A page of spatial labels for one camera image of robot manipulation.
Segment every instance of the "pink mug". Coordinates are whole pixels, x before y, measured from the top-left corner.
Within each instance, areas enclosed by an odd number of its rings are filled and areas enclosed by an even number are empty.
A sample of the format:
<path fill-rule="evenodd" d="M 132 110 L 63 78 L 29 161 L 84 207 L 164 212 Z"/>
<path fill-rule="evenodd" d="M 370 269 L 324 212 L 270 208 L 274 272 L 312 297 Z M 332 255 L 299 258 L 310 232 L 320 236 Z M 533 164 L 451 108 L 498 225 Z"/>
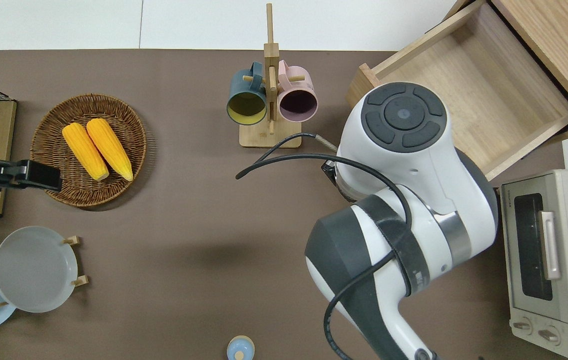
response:
<path fill-rule="evenodd" d="M 304 76 L 304 80 L 290 81 L 293 76 Z M 313 117 L 317 112 L 317 96 L 308 71 L 301 66 L 288 66 L 280 60 L 277 77 L 281 87 L 277 96 L 280 116 L 294 122 Z"/>

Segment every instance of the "black cable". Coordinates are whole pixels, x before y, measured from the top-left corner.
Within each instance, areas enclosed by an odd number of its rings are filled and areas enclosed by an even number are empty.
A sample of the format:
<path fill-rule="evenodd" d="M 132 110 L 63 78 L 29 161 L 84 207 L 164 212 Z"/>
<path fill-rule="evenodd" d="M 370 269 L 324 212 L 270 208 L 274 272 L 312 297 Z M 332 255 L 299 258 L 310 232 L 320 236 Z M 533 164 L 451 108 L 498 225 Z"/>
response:
<path fill-rule="evenodd" d="M 249 172 L 251 172 L 251 171 L 253 171 L 253 170 L 255 170 L 259 167 L 267 166 L 268 164 L 281 162 L 281 161 L 284 161 L 284 160 L 309 159 L 310 158 L 310 159 L 331 160 L 331 161 L 338 162 L 338 163 L 341 162 L 342 164 L 346 164 L 348 166 L 355 167 L 355 168 L 360 169 L 362 171 L 366 171 L 367 173 L 371 174 L 372 176 L 375 176 L 378 180 L 383 182 L 384 185 L 386 185 L 391 191 L 393 191 L 395 193 L 395 195 L 397 196 L 397 198 L 400 200 L 400 203 L 402 203 L 402 208 L 404 210 L 405 219 L 406 219 L 406 226 L 407 226 L 408 229 L 411 228 L 411 226 L 412 226 L 412 213 L 410 212 L 410 207 L 408 205 L 408 201 L 405 198 L 404 194 L 397 188 L 397 186 L 394 184 L 394 182 L 392 182 L 386 176 L 384 176 L 384 174 L 382 174 L 379 171 L 371 168 L 370 166 L 362 164 L 361 162 L 346 159 L 345 157 L 327 155 L 325 153 L 295 153 L 293 155 L 282 155 L 282 156 L 278 156 L 278 157 L 273 157 L 272 159 L 269 159 L 269 160 L 265 160 L 268 157 L 268 155 L 273 153 L 280 146 L 282 146 L 286 142 L 288 142 L 292 139 L 295 139 L 297 137 L 312 137 L 312 138 L 315 138 L 316 134 L 312 134 L 312 133 L 309 133 L 309 132 L 299 132 L 297 134 L 293 134 L 289 137 L 286 137 L 285 139 L 283 139 L 282 141 L 277 143 L 275 146 L 271 147 L 268 151 L 266 151 L 266 153 L 264 153 L 264 155 L 262 155 L 257 161 L 255 161 L 252 166 L 249 166 L 249 167 L 245 168 L 244 170 L 240 171 L 235 176 L 235 178 L 240 179 L 240 178 L 244 177 L 247 173 L 249 173 Z M 328 306 L 326 307 L 326 311 L 324 312 L 324 319 L 323 319 L 324 335 L 326 337 L 326 340 L 327 340 L 330 348 L 342 360 L 352 360 L 352 358 L 350 358 L 343 350 L 341 350 L 341 348 L 337 345 L 334 338 L 332 337 L 332 333 L 330 332 L 330 318 L 332 316 L 333 310 L 335 309 L 337 303 L 339 303 L 341 298 L 344 296 L 344 294 L 350 288 L 354 287 L 354 285 L 356 285 L 357 283 L 361 282 L 362 280 L 364 280 L 368 276 L 375 273 L 375 271 L 381 269 L 384 265 L 388 264 L 388 262 L 390 260 L 393 260 L 395 257 L 396 257 L 396 255 L 395 255 L 394 251 L 391 250 L 381 260 L 379 260 L 375 264 L 369 266 L 368 268 L 364 269 L 364 271 L 362 271 L 357 276 L 352 278 L 344 287 L 342 287 L 341 290 L 339 290 L 337 292 L 337 294 L 335 294 L 335 296 L 333 296 L 332 300 L 329 302 Z"/>
<path fill-rule="evenodd" d="M 240 179 L 246 176 L 246 174 L 250 173 L 251 171 L 260 168 L 262 166 L 267 166 L 269 164 L 273 164 L 276 162 L 283 162 L 284 160 L 293 160 L 293 159 L 322 159 L 322 160 L 330 160 L 336 163 L 346 164 L 348 166 L 352 166 L 362 171 L 366 171 L 367 173 L 375 176 L 378 180 L 384 183 L 392 192 L 395 193 L 397 198 L 399 199 L 400 203 L 402 203 L 402 208 L 404 210 L 406 225 L 410 229 L 412 226 L 412 214 L 410 212 L 410 207 L 408 204 L 407 199 L 405 198 L 404 194 L 400 191 L 400 189 L 395 185 L 394 182 L 390 181 L 384 174 L 380 173 L 379 171 L 371 168 L 368 165 L 362 164 L 361 162 L 357 162 L 354 160 L 347 159 L 345 157 L 335 156 L 335 155 L 328 155 L 327 153 L 291 153 L 289 155 L 281 155 L 277 157 L 271 157 L 270 159 L 261 160 L 259 162 L 255 162 L 251 166 L 240 171 L 235 178 Z"/>
<path fill-rule="evenodd" d="M 317 134 L 313 134 L 311 132 L 298 132 L 297 134 L 292 134 L 290 136 L 287 136 L 285 139 L 283 139 L 282 141 L 278 142 L 277 144 L 275 144 L 275 146 L 271 147 L 268 151 L 266 151 L 264 153 L 264 155 L 262 155 L 259 159 L 257 159 L 257 161 L 254 162 L 254 164 L 256 164 L 257 162 L 260 162 L 262 160 L 264 160 L 265 158 L 268 157 L 268 155 L 271 155 L 273 153 L 273 151 L 279 149 L 280 146 L 284 145 L 285 143 L 287 143 L 288 141 L 291 141 L 292 139 L 295 138 L 300 138 L 300 137 L 310 137 L 310 138 L 315 138 L 317 136 Z"/>
<path fill-rule="evenodd" d="M 335 342 L 335 340 L 332 337 L 332 333 L 330 332 L 330 317 L 332 316 L 332 312 L 335 309 L 335 307 L 337 306 L 337 303 L 339 303 L 339 301 L 341 300 L 341 298 L 344 296 L 344 294 L 352 287 L 354 287 L 354 285 L 356 285 L 357 283 L 359 283 L 360 281 L 364 280 L 365 278 L 367 278 L 368 276 L 372 275 L 373 273 L 375 273 L 375 271 L 381 269 L 382 267 L 384 267 L 384 265 L 388 264 L 388 262 L 390 260 L 393 260 L 396 257 L 394 251 L 390 251 L 389 253 L 386 254 L 386 256 L 384 256 L 381 260 L 379 260 L 378 262 L 376 262 L 374 265 L 369 266 L 368 268 L 366 268 L 364 271 L 362 271 L 361 273 L 359 273 L 359 275 L 355 276 L 354 278 L 352 278 L 350 280 L 350 282 L 348 282 L 348 284 L 346 284 L 344 287 L 341 288 L 341 290 L 339 290 L 339 292 L 337 292 L 337 294 L 335 294 L 335 296 L 332 298 L 332 300 L 330 301 L 330 303 L 328 304 L 328 306 L 326 307 L 326 312 L 324 313 L 324 319 L 323 319 L 323 330 L 324 330 L 324 335 L 326 337 L 326 340 L 328 341 L 328 344 L 330 345 L 330 348 L 335 352 L 335 354 L 337 354 L 337 356 L 339 356 L 342 360 L 352 360 L 352 358 L 350 358 L 350 356 L 346 355 L 346 353 L 341 350 L 341 348 L 337 345 L 337 343 Z"/>

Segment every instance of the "oven window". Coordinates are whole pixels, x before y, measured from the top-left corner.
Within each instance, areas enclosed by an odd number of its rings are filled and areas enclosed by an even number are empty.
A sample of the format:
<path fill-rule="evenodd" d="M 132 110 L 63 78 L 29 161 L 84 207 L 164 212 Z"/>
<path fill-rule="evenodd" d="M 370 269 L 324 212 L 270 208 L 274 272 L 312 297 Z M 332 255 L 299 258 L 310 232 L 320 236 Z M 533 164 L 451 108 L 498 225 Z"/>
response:
<path fill-rule="evenodd" d="M 524 194 L 515 198 L 519 267 L 524 294 L 551 301 L 553 284 L 544 277 L 542 240 L 537 223 L 537 213 L 543 209 L 542 194 Z"/>

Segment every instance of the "oven knob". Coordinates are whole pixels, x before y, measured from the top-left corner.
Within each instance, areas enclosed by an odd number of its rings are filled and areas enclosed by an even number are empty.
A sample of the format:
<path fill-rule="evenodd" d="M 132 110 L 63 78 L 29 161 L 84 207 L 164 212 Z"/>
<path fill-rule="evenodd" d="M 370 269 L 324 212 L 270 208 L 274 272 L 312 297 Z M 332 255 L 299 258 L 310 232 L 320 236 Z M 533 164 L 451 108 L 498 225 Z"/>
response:
<path fill-rule="evenodd" d="M 562 338 L 560 337 L 560 332 L 555 326 L 550 326 L 546 330 L 539 330 L 537 332 L 540 337 L 543 337 L 547 342 L 553 343 L 558 346 L 562 343 Z"/>
<path fill-rule="evenodd" d="M 515 329 L 519 329 L 526 335 L 533 333 L 533 323 L 528 319 L 528 317 L 522 317 L 520 321 L 511 321 L 511 326 Z"/>
<path fill-rule="evenodd" d="M 516 322 L 513 323 L 513 328 L 518 328 L 521 330 L 530 330 L 530 325 L 525 322 Z"/>

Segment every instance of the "blue mug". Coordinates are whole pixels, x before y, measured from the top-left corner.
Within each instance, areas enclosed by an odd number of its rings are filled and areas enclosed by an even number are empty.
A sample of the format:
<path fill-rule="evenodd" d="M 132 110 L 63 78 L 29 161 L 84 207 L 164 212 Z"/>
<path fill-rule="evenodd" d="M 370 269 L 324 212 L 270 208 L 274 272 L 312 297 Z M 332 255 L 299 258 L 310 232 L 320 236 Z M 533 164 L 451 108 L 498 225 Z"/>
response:
<path fill-rule="evenodd" d="M 246 81 L 244 76 L 250 76 L 252 80 Z M 256 61 L 250 69 L 239 70 L 233 75 L 226 112 L 239 125 L 255 125 L 266 117 L 266 88 L 262 79 L 263 65 Z"/>

